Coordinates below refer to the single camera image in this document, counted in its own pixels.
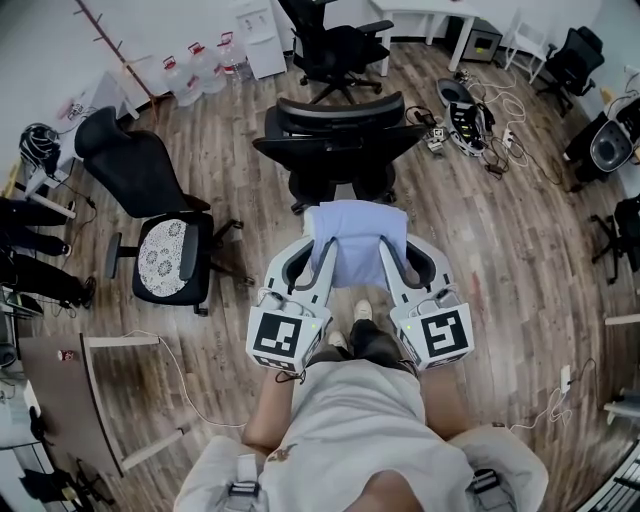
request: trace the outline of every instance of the white sneaker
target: white sneaker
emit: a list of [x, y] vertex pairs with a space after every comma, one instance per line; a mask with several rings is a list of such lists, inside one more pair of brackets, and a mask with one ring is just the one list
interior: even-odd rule
[[344, 335], [340, 331], [333, 331], [329, 334], [329, 340], [327, 341], [329, 345], [332, 347], [342, 347], [345, 350], [349, 350], [349, 345], [347, 345], [347, 340]]
[[353, 321], [357, 322], [358, 320], [373, 320], [371, 302], [366, 299], [359, 300], [353, 310]]

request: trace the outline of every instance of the white shirt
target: white shirt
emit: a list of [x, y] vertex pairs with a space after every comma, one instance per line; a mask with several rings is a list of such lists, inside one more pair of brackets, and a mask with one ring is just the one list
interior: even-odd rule
[[[175, 510], [224, 510], [241, 453], [246, 447], [214, 438]], [[429, 512], [469, 510], [473, 470], [462, 450], [425, 426], [415, 377], [368, 361], [317, 363], [295, 385], [291, 426], [264, 464], [253, 510], [343, 511], [384, 470], [400, 473]]]

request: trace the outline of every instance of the chair base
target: chair base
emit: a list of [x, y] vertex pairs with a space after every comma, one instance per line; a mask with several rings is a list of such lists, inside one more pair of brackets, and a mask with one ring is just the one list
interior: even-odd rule
[[547, 87], [537, 91], [536, 95], [539, 96], [540, 94], [544, 94], [544, 93], [553, 94], [558, 100], [558, 105], [560, 105], [560, 117], [566, 116], [567, 111], [573, 108], [573, 103], [569, 99], [569, 97], [565, 94], [565, 92], [562, 90], [562, 85], [560, 85], [560, 83], [558, 82], [549, 82], [548, 80], [542, 78], [541, 76], [538, 76], [538, 79], [542, 80], [545, 84], [547, 84]]
[[600, 258], [602, 258], [605, 254], [612, 251], [613, 252], [613, 277], [607, 279], [609, 284], [614, 284], [618, 280], [618, 261], [620, 257], [623, 255], [622, 247], [621, 247], [621, 239], [616, 234], [616, 221], [613, 218], [613, 215], [609, 215], [607, 217], [606, 224], [599, 216], [592, 215], [589, 220], [591, 222], [597, 222], [598, 225], [602, 228], [602, 230], [606, 233], [607, 238], [609, 239], [609, 243], [602, 249], [598, 254], [596, 254], [593, 258], [591, 258], [591, 263], [597, 263]]
[[[309, 78], [306, 75], [300, 79], [300, 85], [307, 85], [308, 83]], [[375, 94], [380, 94], [382, 92], [382, 83], [356, 78], [352, 74], [349, 74], [339, 80], [328, 81], [328, 84], [329, 85], [327, 85], [320, 94], [311, 100], [312, 105], [321, 102], [334, 91], [340, 91], [351, 105], [355, 105], [355, 100], [353, 99], [351, 91], [349, 91], [349, 87], [372, 87]]]

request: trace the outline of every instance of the cable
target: cable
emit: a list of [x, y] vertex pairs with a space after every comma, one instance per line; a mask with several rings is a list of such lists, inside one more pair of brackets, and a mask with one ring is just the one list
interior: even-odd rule
[[[73, 240], [71, 241], [71, 243], [69, 244], [71, 247], [73, 247], [76, 243], [76, 240], [78, 240], [78, 237], [80, 236], [80, 233], [82, 233], [82, 230], [85, 226], [91, 224], [94, 220], [96, 220], [96, 217], [98, 216], [98, 210], [97, 208], [94, 206], [91, 206], [91, 208], [93, 209], [93, 216], [89, 219], [89, 220], [85, 220], [82, 224], [80, 224], [80, 227], [78, 228], [78, 230], [76, 231], [76, 234], [73, 237]], [[69, 256], [67, 256], [64, 259], [64, 263], [62, 264], [62, 267], [60, 268], [60, 270], [64, 270], [64, 267], [67, 265], [67, 262], [69, 261]]]
[[[524, 103], [522, 102], [522, 100], [520, 98], [518, 98], [515, 94], [510, 93], [510, 92], [505, 92], [504, 90], [500, 93], [498, 93], [496, 96], [494, 96], [493, 98], [491, 98], [490, 100], [486, 100], [487, 97], [487, 87], [491, 87], [493, 89], [513, 89], [514, 87], [516, 87], [516, 85], [518, 85], [518, 75], [516, 75], [515, 73], [513, 74], [513, 84], [511, 85], [496, 85], [496, 84], [485, 84], [482, 83], [480, 81], [480, 79], [476, 76], [476, 75], [471, 75], [472, 79], [475, 79], [476, 81], [471, 83], [468, 86], [469, 91], [471, 91], [472, 87], [482, 87], [482, 98], [476, 98], [475, 96], [473, 97], [473, 99], [479, 103], [482, 103], [484, 105], [489, 105], [490, 103], [493, 103], [494, 101], [498, 101], [498, 99], [500, 99], [501, 96], [505, 96], [505, 98], [502, 100], [502, 108], [504, 109], [504, 111], [509, 114], [512, 117], [515, 117], [516, 119], [512, 119], [511, 121], [509, 121], [507, 123], [507, 126], [505, 127], [507, 130], [509, 130], [511, 133], [514, 133], [513, 130], [511, 130], [510, 126], [513, 124], [524, 124], [527, 120], [527, 110], [525, 109]], [[509, 105], [515, 105], [519, 111], [514, 111], [513, 109], [509, 108]], [[509, 160], [514, 163], [515, 165], [517, 165], [518, 167], [528, 167], [529, 165], [529, 160], [527, 157], [527, 153], [523, 153], [524, 157], [525, 157], [525, 162], [524, 163], [520, 163], [518, 161], [518, 157], [516, 155], [514, 155], [512, 153], [512, 151], [510, 150], [510, 148], [507, 148], [508, 152], [508, 158]]]
[[162, 339], [162, 337], [158, 336], [157, 334], [154, 334], [152, 332], [147, 332], [147, 331], [141, 331], [139, 329], [133, 330], [130, 333], [127, 333], [124, 336], [120, 336], [120, 337], [121, 338], [128, 338], [132, 334], [136, 334], [136, 333], [148, 334], [149, 336], [155, 336], [156, 338], [158, 338], [162, 342], [162, 344], [164, 345], [164, 348], [167, 349], [167, 351], [169, 352], [169, 355], [171, 356], [171, 359], [173, 359], [173, 362], [175, 363], [176, 368], [178, 369], [178, 374], [180, 375], [180, 381], [182, 382], [182, 389], [184, 390], [184, 394], [185, 394], [185, 397], [187, 398], [187, 402], [189, 402], [189, 405], [193, 408], [193, 410], [196, 412], [196, 414], [200, 417], [200, 419], [202, 421], [205, 421], [205, 422], [209, 423], [210, 425], [215, 425], [216, 427], [229, 427], [229, 428], [242, 428], [247, 424], [245, 422], [245, 423], [242, 423], [240, 425], [229, 425], [229, 424], [226, 424], [226, 423], [216, 423], [215, 421], [211, 421], [211, 420], [208, 420], [207, 418], [205, 418], [200, 413], [198, 408], [195, 406], [195, 404], [193, 403], [193, 400], [191, 400], [191, 397], [189, 396], [189, 392], [187, 391], [187, 383], [184, 380], [184, 375], [182, 373], [182, 369], [180, 368], [180, 365], [178, 364], [178, 360], [176, 359], [176, 356], [173, 355], [173, 352], [169, 348], [169, 345], [167, 345], [167, 342], [164, 341], [164, 339]]
[[[568, 382], [569, 385], [573, 384], [574, 382], [581, 382], [582, 378], [584, 377], [584, 372], [587, 369], [587, 365], [589, 363], [593, 363], [593, 370], [594, 370], [594, 389], [595, 389], [595, 393], [596, 393], [596, 407], [599, 406], [600, 404], [600, 397], [598, 394], [598, 364], [596, 363], [596, 360], [593, 357], [590, 357], [589, 359], [586, 360], [586, 362], [584, 363], [584, 365], [582, 365], [582, 370], [580, 371], [580, 376], [576, 379], [570, 380]], [[553, 403], [553, 396], [555, 395], [556, 391], [560, 391], [560, 395], [558, 395], [558, 400], [555, 403], [555, 405], [553, 407], [551, 407], [551, 404]], [[538, 420], [544, 416], [545, 414], [549, 414], [548, 419], [550, 423], [555, 423], [556, 421], [558, 421], [559, 419], [562, 419], [562, 424], [566, 427], [567, 423], [569, 423], [569, 420], [571, 419], [571, 416], [573, 415], [573, 411], [571, 411], [571, 409], [565, 409], [561, 412], [557, 412], [557, 409], [560, 407], [560, 405], [562, 404], [562, 402], [564, 402], [564, 399], [566, 398], [566, 396], [569, 394], [570, 391], [567, 391], [565, 394], [562, 394], [562, 390], [560, 388], [556, 388], [553, 390], [553, 392], [551, 393], [551, 395], [549, 396], [549, 404], [547, 405], [547, 408], [542, 411], [540, 414], [538, 414], [538, 416], [536, 416], [535, 421], [533, 422], [533, 425], [513, 425], [509, 430], [511, 432], [513, 432], [514, 428], [524, 428], [527, 430], [531, 430], [533, 429], [537, 423]]]
[[584, 363], [584, 365], [582, 365], [582, 371], [580, 372], [580, 377], [578, 377], [577, 379], [573, 379], [569, 381], [569, 384], [573, 384], [574, 382], [581, 382], [582, 381], [582, 377], [584, 376], [584, 372], [587, 369], [587, 365], [589, 363], [593, 363], [593, 384], [594, 384], [594, 389], [596, 390], [596, 405], [600, 404], [600, 396], [598, 394], [598, 364], [596, 363], [596, 360], [593, 357], [590, 357], [589, 359], [587, 359], [587, 361]]
[[[558, 399], [555, 405], [551, 407], [551, 404], [553, 403], [552, 397], [556, 394], [556, 391], [559, 391], [560, 394], [558, 395]], [[571, 409], [565, 409], [561, 412], [557, 412], [557, 409], [560, 407], [560, 405], [562, 405], [562, 402], [564, 402], [564, 399], [567, 397], [567, 394], [568, 393], [565, 393], [563, 395], [562, 390], [560, 388], [554, 389], [553, 392], [551, 393], [551, 396], [549, 396], [549, 404], [547, 405], [547, 408], [544, 411], [542, 411], [540, 414], [538, 414], [538, 416], [536, 416], [536, 419], [532, 425], [518, 425], [518, 424], [512, 425], [509, 431], [513, 432], [514, 428], [524, 428], [527, 430], [532, 430], [538, 424], [538, 420], [547, 413], [548, 413], [548, 420], [550, 423], [555, 423], [556, 421], [561, 419], [562, 424], [566, 427], [567, 423], [569, 423], [569, 420], [571, 419], [571, 416], [573, 415], [573, 411], [571, 411]]]

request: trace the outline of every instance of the white wall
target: white wall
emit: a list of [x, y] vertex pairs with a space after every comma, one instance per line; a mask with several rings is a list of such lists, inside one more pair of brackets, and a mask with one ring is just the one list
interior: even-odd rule
[[[215, 46], [236, 28], [231, 0], [85, 0], [153, 93], [162, 93], [162, 60], [189, 58], [199, 41]], [[97, 36], [73, 0], [0, 2], [0, 186], [18, 157], [20, 133], [30, 123], [50, 123], [60, 106], [109, 69], [124, 78], [134, 104], [146, 96]]]
[[[640, 5], [636, 0], [607, 0], [592, 29], [602, 39], [605, 63], [591, 75], [597, 87], [579, 101], [593, 119], [604, 108], [600, 87], [608, 86], [617, 96], [623, 96], [629, 80], [624, 66], [640, 69]], [[634, 87], [640, 88], [640, 77], [631, 84], [631, 88]], [[638, 167], [626, 164], [618, 172], [627, 197], [640, 194]]]
[[[516, 9], [525, 10], [527, 19], [532, 23], [554, 23], [554, 41], [562, 43], [570, 27], [590, 26], [598, 13], [602, 0], [465, 0], [473, 5], [480, 16], [486, 18], [503, 34], [507, 34]], [[325, 26], [363, 25], [380, 19], [369, 0], [338, 0], [327, 6]], [[392, 36], [424, 36], [424, 16], [402, 15], [394, 20]], [[436, 37], [444, 35], [446, 21]]]
[[[233, 30], [229, 9], [234, 0], [85, 0], [123, 54], [154, 93], [166, 90], [162, 60], [185, 60], [187, 46], [214, 46], [220, 33]], [[468, 0], [498, 29], [507, 32], [518, 5], [527, 0]], [[555, 19], [562, 41], [569, 26], [591, 25], [602, 0], [537, 0], [531, 16]], [[277, 4], [274, 15], [283, 49], [291, 49], [291, 23]], [[125, 77], [125, 88], [139, 106], [145, 95], [103, 42], [92, 42], [94, 29], [82, 15], [73, 16], [73, 0], [5, 0], [0, 2], [0, 185], [18, 157], [18, 139], [32, 122], [52, 122], [59, 107], [104, 70]], [[369, 0], [338, 0], [327, 8], [326, 26], [360, 25], [378, 19]], [[446, 23], [438, 35], [443, 35]], [[393, 35], [424, 35], [424, 18], [399, 17]]]

